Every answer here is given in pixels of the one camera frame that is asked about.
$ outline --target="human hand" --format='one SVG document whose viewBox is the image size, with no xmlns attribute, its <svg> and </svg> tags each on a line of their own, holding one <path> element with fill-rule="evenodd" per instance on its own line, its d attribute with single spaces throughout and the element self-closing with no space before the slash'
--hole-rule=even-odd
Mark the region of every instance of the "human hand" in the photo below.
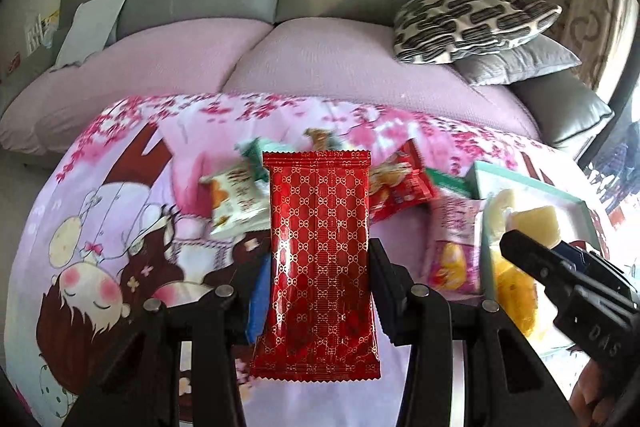
<svg viewBox="0 0 640 427">
<path fill-rule="evenodd" d="M 604 379 L 598 365 L 590 360 L 584 367 L 569 398 L 569 405 L 578 417 L 579 427 L 602 425 L 615 405 L 612 396 L 603 397 Z"/>
</svg>

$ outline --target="brown hair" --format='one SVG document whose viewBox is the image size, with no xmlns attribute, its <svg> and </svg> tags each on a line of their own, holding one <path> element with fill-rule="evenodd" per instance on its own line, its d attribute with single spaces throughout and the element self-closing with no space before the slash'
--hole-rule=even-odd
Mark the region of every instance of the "brown hair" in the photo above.
<svg viewBox="0 0 640 427">
<path fill-rule="evenodd" d="M 168 225 L 171 225 L 171 230 L 175 230 L 174 213 L 163 207 L 162 215 L 169 216 Z M 184 280 L 182 268 L 166 258 L 173 240 L 171 237 L 168 245 L 164 243 L 166 230 L 167 227 L 162 227 L 146 234 L 142 239 L 143 246 L 137 254 L 132 255 L 127 251 L 129 263 L 120 274 L 120 289 L 123 301 L 131 306 L 132 311 L 142 306 L 160 286 Z"/>
<path fill-rule="evenodd" d="M 263 240 L 269 239 L 270 237 L 271 237 L 271 230 L 258 230 L 257 232 L 246 232 L 244 234 L 244 238 L 238 241 L 234 245 L 234 249 L 231 252 L 231 256 L 234 260 L 233 264 L 230 264 L 225 268 L 221 268 L 219 270 L 215 270 L 213 272 L 207 273 L 206 276 L 204 276 L 204 279 L 202 279 L 202 283 L 204 285 L 211 286 L 212 288 L 220 286 L 221 284 L 229 284 L 229 282 L 231 281 L 231 278 L 236 272 L 236 269 L 238 268 L 238 265 L 242 263 L 246 263 L 257 252 L 257 247 L 255 250 L 254 249 L 247 250 L 246 249 L 247 243 L 249 243 L 252 239 L 255 239 L 259 246 Z"/>
<path fill-rule="evenodd" d="M 160 140 L 147 154 L 143 154 L 149 141 L 156 132 L 156 126 L 147 123 L 127 148 L 103 181 L 103 184 L 132 182 L 150 187 L 160 176 L 162 170 L 171 160 L 171 151 L 164 140 Z"/>
<path fill-rule="evenodd" d="M 95 331 L 89 315 L 62 298 L 58 277 L 42 296 L 36 341 L 53 378 L 78 395 L 124 324 L 121 319 L 109 330 Z"/>
</svg>

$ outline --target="patterned pillow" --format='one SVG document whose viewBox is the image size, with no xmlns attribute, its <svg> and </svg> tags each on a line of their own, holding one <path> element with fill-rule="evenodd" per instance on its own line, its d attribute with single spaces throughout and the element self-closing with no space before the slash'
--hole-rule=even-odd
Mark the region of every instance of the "patterned pillow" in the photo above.
<svg viewBox="0 0 640 427">
<path fill-rule="evenodd" d="M 396 15 L 394 52 L 414 64 L 499 53 L 545 31 L 561 11 L 543 0 L 411 0 Z"/>
</svg>

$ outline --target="rosy cheek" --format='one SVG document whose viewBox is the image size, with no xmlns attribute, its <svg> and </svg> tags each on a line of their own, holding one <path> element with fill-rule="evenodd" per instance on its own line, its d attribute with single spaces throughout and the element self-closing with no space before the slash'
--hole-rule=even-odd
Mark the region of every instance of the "rosy cheek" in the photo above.
<svg viewBox="0 0 640 427">
<path fill-rule="evenodd" d="M 60 275 L 60 283 L 65 287 L 69 288 L 80 280 L 80 274 L 78 273 L 78 268 L 71 266 L 64 270 Z"/>
<path fill-rule="evenodd" d="M 171 307 L 175 301 L 175 291 L 171 286 L 161 286 L 153 294 L 156 299 L 160 299 L 164 304 Z"/>
<path fill-rule="evenodd" d="M 100 282 L 100 298 L 109 304 L 116 303 L 120 300 L 120 288 L 111 278 L 102 279 Z"/>
</svg>

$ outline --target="red snack bag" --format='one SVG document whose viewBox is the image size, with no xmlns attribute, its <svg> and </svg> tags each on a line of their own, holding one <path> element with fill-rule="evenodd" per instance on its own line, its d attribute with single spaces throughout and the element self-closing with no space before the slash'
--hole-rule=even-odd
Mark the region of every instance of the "red snack bag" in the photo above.
<svg viewBox="0 0 640 427">
<path fill-rule="evenodd" d="M 369 151 L 264 153 L 273 286 L 251 374 L 297 381 L 380 377 L 369 292 Z"/>
<path fill-rule="evenodd" d="M 384 163 L 369 171 L 369 217 L 372 223 L 437 197 L 438 192 L 424 172 L 413 140 L 405 142 Z"/>
</svg>

